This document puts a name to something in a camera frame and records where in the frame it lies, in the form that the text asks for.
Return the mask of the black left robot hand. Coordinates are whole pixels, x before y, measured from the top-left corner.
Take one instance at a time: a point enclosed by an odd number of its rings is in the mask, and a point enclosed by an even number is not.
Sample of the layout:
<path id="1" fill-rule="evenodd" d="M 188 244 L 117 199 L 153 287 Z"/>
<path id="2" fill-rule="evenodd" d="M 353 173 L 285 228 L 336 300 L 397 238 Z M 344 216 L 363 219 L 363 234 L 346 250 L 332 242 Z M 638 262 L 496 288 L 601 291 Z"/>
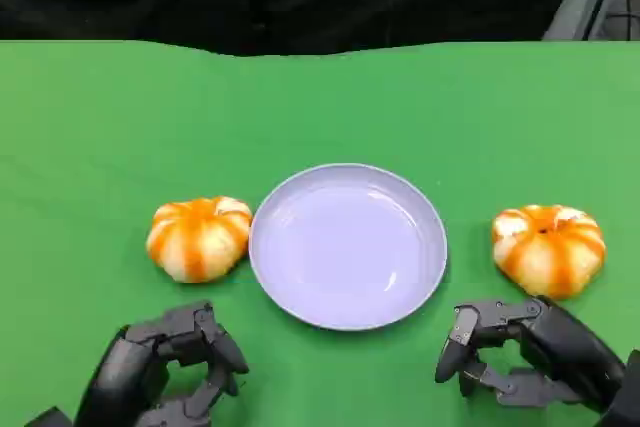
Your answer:
<path id="1" fill-rule="evenodd" d="M 162 398 L 168 365 L 206 364 L 190 394 Z M 82 396 L 75 426 L 209 426 L 210 410 L 224 394 L 236 396 L 235 376 L 249 372 L 213 306 L 202 300 L 122 327 L 110 342 Z"/>

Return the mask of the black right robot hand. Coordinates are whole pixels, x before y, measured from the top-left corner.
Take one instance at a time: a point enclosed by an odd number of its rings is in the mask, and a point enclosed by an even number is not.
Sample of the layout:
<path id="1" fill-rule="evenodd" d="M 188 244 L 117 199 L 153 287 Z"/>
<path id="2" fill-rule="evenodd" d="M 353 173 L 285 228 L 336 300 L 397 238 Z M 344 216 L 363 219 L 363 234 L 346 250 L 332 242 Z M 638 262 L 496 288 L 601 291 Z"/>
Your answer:
<path id="1" fill-rule="evenodd" d="M 469 301 L 454 308 L 451 328 L 435 369 L 435 382 L 458 378 L 468 398 L 479 388 L 507 407 L 581 404 L 603 414 L 623 384 L 626 367 L 586 324 L 545 296 L 519 303 Z M 526 367 L 501 374 L 480 351 L 519 344 Z"/>

